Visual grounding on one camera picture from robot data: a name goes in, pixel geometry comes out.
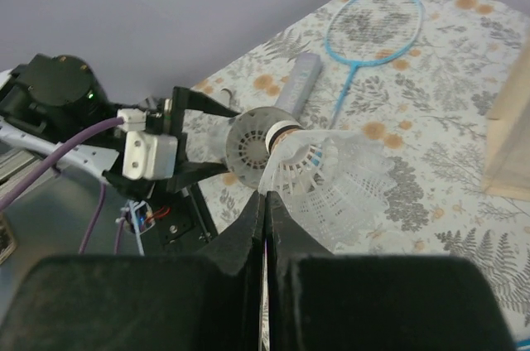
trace badminton racket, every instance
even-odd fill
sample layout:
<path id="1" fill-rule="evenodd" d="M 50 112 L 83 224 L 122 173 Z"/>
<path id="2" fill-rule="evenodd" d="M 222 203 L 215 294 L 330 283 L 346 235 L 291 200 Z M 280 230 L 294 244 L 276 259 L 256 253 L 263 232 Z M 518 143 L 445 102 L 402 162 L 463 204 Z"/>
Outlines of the badminton racket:
<path id="1" fill-rule="evenodd" d="M 325 49 L 349 65 L 330 121 L 335 125 L 359 67 L 381 65 L 410 49 L 422 26 L 420 0 L 349 0 L 331 19 Z"/>

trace leaf pattern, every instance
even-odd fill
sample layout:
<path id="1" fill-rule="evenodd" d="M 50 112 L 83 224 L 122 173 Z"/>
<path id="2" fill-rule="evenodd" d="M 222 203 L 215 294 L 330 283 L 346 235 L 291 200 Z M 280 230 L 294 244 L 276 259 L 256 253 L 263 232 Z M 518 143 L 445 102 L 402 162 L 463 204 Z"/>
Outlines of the leaf pattern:
<path id="1" fill-rule="evenodd" d="M 527 338 L 530 204 L 484 195 L 480 182 L 485 115 L 508 77 L 530 21 L 494 0 L 421 2 L 422 29 L 411 50 L 386 65 L 360 68 L 338 117 L 336 128 L 365 132 L 381 142 L 395 163 L 391 175 L 398 185 L 388 192 L 378 227 L 335 251 L 398 249 L 469 258 L 495 289 L 510 329 Z M 330 1 L 194 89 L 215 96 L 228 88 L 233 92 L 231 106 L 238 111 L 274 105 L 293 60 L 311 51 L 321 57 L 324 68 L 299 122 L 306 128 L 327 128 L 349 67 L 327 55 L 324 38 L 330 19 L 344 4 Z M 258 78 L 266 82 L 255 84 Z M 208 131 L 221 120 L 186 113 L 192 161 L 218 159 L 207 148 Z M 200 182 L 219 231 L 239 216 L 253 192 L 225 176 Z M 393 248 L 399 237 L 390 233 L 405 238 L 403 248 Z"/>

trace tablecloth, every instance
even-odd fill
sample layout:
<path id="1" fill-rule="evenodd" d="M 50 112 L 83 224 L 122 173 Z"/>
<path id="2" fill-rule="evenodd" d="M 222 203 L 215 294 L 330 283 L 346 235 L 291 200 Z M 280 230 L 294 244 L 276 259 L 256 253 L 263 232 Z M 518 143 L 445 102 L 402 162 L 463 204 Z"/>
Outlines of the tablecloth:
<path id="1" fill-rule="evenodd" d="M 319 54 L 324 69 L 301 124 L 324 128 L 349 72 L 324 49 L 327 25 L 348 0 L 332 0 L 256 47 L 195 89 L 234 91 L 244 111 L 274 105 L 296 56 Z M 479 183 L 485 114 L 507 79 L 529 20 L 494 0 L 421 0 L 424 21 L 411 50 L 386 65 L 361 68 L 337 128 L 384 144 L 398 186 L 372 231 L 335 252 L 407 252 L 469 258 L 484 273 L 518 338 L 530 335 L 530 204 L 484 195 Z M 218 119 L 190 114 L 192 160 L 212 159 L 205 134 Z M 234 175 L 200 183 L 219 230 L 252 190 Z"/>

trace gray floor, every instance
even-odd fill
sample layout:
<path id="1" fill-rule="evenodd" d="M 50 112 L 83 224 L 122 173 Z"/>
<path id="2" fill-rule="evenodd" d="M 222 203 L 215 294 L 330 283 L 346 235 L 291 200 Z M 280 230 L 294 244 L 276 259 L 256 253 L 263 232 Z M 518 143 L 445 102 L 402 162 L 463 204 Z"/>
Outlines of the gray floor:
<path id="1" fill-rule="evenodd" d="M 68 170 L 60 179 L 46 182 L 7 209 L 18 247 L 0 266 L 0 319 L 22 278 L 36 262 L 54 254 L 77 253 L 98 197 L 99 184 L 95 179 Z M 87 253 L 112 253 L 114 220 L 123 202 L 124 198 L 108 190 Z M 121 252 L 137 254 L 130 233 L 123 234 Z"/>

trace table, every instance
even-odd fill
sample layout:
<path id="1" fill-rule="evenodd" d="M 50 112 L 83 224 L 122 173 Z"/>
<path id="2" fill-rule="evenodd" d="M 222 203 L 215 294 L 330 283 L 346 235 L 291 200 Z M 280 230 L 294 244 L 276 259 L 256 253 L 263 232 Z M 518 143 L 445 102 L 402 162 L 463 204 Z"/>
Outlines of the table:
<path id="1" fill-rule="evenodd" d="M 293 58 L 319 54 L 325 67 L 301 123 L 323 128 L 349 68 L 324 49 L 333 0 L 251 50 L 195 89 L 235 91 L 234 107 L 273 105 Z M 480 192 L 485 114 L 507 79 L 528 18 L 494 0 L 421 0 L 422 31 L 403 57 L 356 75 L 337 127 L 385 146 L 398 186 L 373 231 L 335 252 L 444 253 L 469 258 L 487 277 L 517 338 L 530 336 L 530 204 Z M 215 118 L 190 115 L 190 157 L 211 159 L 205 134 Z M 212 216 L 225 229 L 252 191 L 234 175 L 200 183 Z"/>

